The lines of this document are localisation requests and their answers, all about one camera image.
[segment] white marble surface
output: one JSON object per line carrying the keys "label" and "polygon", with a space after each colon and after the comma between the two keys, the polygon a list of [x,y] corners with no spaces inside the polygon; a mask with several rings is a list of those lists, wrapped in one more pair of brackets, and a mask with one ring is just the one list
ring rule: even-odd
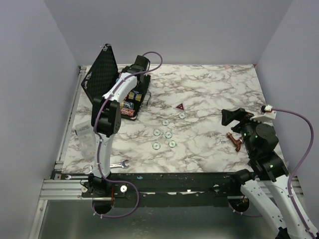
{"label": "white marble surface", "polygon": [[[147,109],[141,109],[136,121],[122,120],[115,136],[111,163],[129,159],[128,169],[112,172],[233,172],[250,169],[244,147],[236,152],[226,137],[232,125],[221,125],[221,110],[239,107],[256,113],[265,99],[252,65],[163,65],[152,73],[150,91],[153,94]],[[186,118],[180,119],[173,107],[183,102]],[[91,119],[92,105],[82,91],[77,106],[73,129],[64,159],[63,173],[83,172],[83,166],[93,165],[93,159],[83,159],[76,124]],[[162,120],[169,120],[163,126]],[[154,136],[154,129],[162,131]],[[172,139],[163,135],[173,133]],[[168,142],[174,140],[175,148]],[[154,150],[152,144],[161,147]],[[276,152],[282,157],[279,146]]]}

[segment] brown tool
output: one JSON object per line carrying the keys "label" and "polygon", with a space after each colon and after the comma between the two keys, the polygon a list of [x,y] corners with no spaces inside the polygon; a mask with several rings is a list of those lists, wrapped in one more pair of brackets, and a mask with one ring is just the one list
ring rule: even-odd
{"label": "brown tool", "polygon": [[235,140],[230,132],[228,132],[226,136],[233,142],[233,144],[236,146],[236,151],[238,152],[240,150],[240,145],[243,143],[243,138],[240,137],[238,140]]}

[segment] open case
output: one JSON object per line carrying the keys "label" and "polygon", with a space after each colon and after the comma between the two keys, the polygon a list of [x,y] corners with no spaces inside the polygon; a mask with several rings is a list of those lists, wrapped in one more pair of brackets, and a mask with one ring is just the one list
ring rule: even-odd
{"label": "open case", "polygon": [[[135,65],[139,64],[139,57],[137,56]],[[124,70],[130,72],[130,66],[125,67]],[[82,81],[81,86],[91,103],[93,103],[95,97],[104,95],[115,85],[118,77],[119,69],[115,61],[112,46],[105,44]],[[132,89],[123,102],[120,102],[122,118],[129,120],[137,119],[146,95],[149,95],[148,102],[151,98],[151,94],[148,91],[150,81],[151,76],[140,76],[138,85]]]}

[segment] red triangle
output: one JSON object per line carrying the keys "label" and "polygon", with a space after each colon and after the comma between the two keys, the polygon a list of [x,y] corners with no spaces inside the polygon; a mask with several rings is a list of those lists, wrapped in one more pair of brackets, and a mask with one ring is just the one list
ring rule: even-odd
{"label": "red triangle", "polygon": [[178,106],[175,107],[175,109],[184,111],[185,110],[184,104],[180,103]]}

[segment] gray wall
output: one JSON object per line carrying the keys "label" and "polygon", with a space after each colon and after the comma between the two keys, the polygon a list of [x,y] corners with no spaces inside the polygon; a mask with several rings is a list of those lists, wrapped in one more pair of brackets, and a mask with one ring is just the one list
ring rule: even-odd
{"label": "gray wall", "polygon": [[[309,215],[319,228],[319,1],[293,1],[257,65],[268,103],[305,115],[315,129],[315,143],[298,177]],[[305,152],[310,131],[295,116],[275,120],[284,156],[293,169]]]}
{"label": "gray wall", "polygon": [[42,0],[1,1],[0,238],[27,238],[78,68]]}
{"label": "gray wall", "polygon": [[292,2],[44,1],[79,65],[92,64],[101,43],[113,45],[118,63],[149,50],[165,63],[257,63]]}

